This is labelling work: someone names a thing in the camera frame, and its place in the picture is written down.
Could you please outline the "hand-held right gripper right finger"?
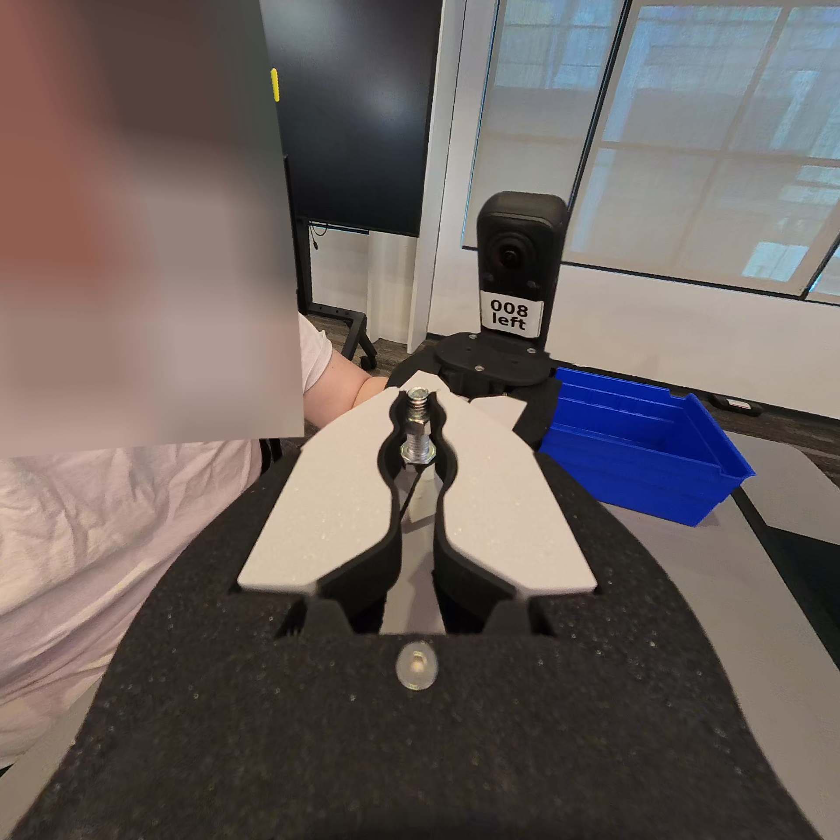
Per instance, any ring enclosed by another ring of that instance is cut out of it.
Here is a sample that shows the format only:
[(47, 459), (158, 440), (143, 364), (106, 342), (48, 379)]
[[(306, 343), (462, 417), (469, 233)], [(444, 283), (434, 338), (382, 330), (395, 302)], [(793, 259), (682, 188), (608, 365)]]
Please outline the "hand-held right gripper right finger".
[(532, 449), (446, 391), (431, 405), (434, 578), (453, 601), (592, 593), (595, 576)]

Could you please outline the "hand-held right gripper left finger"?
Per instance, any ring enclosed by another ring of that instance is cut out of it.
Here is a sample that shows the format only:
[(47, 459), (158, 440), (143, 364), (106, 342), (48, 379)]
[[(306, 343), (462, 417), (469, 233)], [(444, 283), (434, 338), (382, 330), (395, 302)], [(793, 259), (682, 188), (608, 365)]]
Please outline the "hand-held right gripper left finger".
[(245, 592), (315, 595), (331, 573), (398, 532), (387, 447), (400, 432), (386, 388), (317, 432), (300, 450), (240, 571)]

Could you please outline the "silver hex bolt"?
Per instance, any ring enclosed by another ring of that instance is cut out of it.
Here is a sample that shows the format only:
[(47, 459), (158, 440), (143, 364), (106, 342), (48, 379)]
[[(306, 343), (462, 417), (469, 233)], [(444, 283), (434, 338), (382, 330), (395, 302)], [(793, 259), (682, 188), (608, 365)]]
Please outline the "silver hex bolt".
[(403, 430), (407, 419), (426, 419), (430, 421), (430, 442), (424, 448), (414, 448), (406, 443), (401, 445), (401, 455), (406, 466), (417, 468), (426, 467), (434, 462), (436, 458), (436, 447), (432, 439), (432, 418), (429, 407), (430, 394), (422, 388), (416, 388), (406, 393), (406, 411), (403, 420)]

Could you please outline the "blue plastic bin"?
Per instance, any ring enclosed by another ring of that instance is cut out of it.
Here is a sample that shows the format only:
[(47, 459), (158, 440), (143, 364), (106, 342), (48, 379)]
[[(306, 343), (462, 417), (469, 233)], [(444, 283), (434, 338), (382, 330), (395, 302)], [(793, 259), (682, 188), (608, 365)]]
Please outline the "blue plastic bin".
[(698, 526), (756, 476), (695, 395), (560, 367), (540, 452), (593, 498)]

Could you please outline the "person's left forearm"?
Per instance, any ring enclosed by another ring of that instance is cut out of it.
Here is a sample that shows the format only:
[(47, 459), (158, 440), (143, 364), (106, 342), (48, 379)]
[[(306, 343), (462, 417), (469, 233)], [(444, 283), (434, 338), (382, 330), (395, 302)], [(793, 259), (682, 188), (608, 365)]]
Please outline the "person's left forearm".
[(305, 421), (317, 428), (377, 396), (387, 385), (385, 377), (370, 375), (335, 350), (316, 373), (306, 384), (302, 404)]

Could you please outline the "black monitor stand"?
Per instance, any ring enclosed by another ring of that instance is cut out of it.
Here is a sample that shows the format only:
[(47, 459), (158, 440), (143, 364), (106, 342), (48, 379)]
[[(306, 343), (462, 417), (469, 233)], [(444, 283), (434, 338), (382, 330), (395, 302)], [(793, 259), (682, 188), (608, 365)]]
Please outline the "black monitor stand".
[(342, 356), (352, 361), (356, 351), (361, 350), (360, 366), (362, 370), (372, 372), (377, 367), (377, 359), (375, 347), (368, 336), (366, 315), (362, 311), (331, 307), (314, 301), (308, 220), (293, 214), (292, 230), (297, 271), (297, 304), (299, 312), (305, 317), (314, 315), (342, 322), (347, 326), (348, 335), (343, 344)]

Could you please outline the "glass window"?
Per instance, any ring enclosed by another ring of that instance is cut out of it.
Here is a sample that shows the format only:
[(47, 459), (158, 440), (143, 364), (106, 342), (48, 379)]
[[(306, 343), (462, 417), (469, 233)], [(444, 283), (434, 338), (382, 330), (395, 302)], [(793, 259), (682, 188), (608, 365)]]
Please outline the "glass window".
[(838, 304), (839, 5), (499, 2), (463, 249), (501, 191), (573, 266)]

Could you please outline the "large black monitor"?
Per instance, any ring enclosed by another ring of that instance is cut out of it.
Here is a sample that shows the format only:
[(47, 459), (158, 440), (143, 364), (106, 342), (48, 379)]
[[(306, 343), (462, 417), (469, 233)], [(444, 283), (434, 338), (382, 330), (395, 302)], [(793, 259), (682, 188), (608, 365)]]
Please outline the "large black monitor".
[(441, 1), (260, 3), (297, 215), (417, 237)]

